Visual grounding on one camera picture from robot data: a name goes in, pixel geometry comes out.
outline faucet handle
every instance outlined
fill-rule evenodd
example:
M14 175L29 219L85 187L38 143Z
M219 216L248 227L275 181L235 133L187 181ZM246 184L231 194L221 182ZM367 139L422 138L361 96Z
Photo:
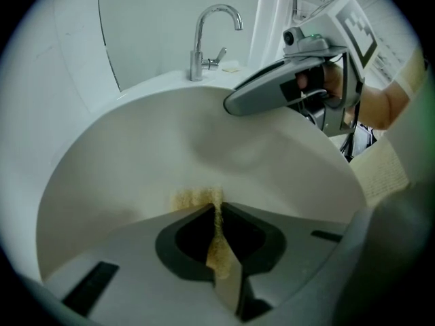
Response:
M222 47L216 59L210 59L210 70L217 70L219 63L226 54L226 47Z

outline person's arm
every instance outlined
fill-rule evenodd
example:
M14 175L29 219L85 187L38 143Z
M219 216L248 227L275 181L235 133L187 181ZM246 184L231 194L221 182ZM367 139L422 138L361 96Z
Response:
M343 70L336 64L324 65L324 88L331 94L341 97L343 90ZM307 86L307 76L297 75L300 89ZM406 92L393 81L383 90L364 85L361 94L358 120L374 129L386 130L408 104Z

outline sink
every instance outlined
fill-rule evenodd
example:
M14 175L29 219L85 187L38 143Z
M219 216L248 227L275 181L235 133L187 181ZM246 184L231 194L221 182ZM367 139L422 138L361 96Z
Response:
M165 214L170 195L220 185L226 201L347 223L365 205L346 160L288 108L228 115L229 89L148 95L106 113L68 149L43 193L43 279L120 226Z

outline faucet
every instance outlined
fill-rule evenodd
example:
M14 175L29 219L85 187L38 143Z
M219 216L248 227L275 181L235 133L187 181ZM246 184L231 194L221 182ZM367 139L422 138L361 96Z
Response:
M217 70L219 62L226 54L226 48L223 47L216 59L203 59L203 53L201 52L201 39L203 38L203 26L205 19L214 12L226 12L232 17L234 21L235 30L243 30L242 17L238 11L229 5L212 5L204 10L204 12L199 16L198 22L196 23L195 30L195 44L193 51L190 51L190 81L202 81L203 79L203 69L207 70Z

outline wall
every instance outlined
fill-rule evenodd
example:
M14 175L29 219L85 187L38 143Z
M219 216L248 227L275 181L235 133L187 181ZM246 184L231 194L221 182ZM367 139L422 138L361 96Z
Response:
M270 55L271 53L275 55L279 45L276 31L282 31L285 24L282 16L290 6L284 4L283 0L258 0L256 23L247 63L250 69L261 69L275 60L270 59Z
M97 0L38 0L0 62L0 242L17 272L40 280L42 193L71 139L119 96Z
M196 21L210 5L225 3L243 18L234 31L229 15L216 13L204 26L204 57L228 48L226 60L247 64L258 0L99 0L101 24L115 76L124 90L190 65Z
M367 71L365 84L380 90L384 89L388 85L387 80L382 79L374 69L369 69Z

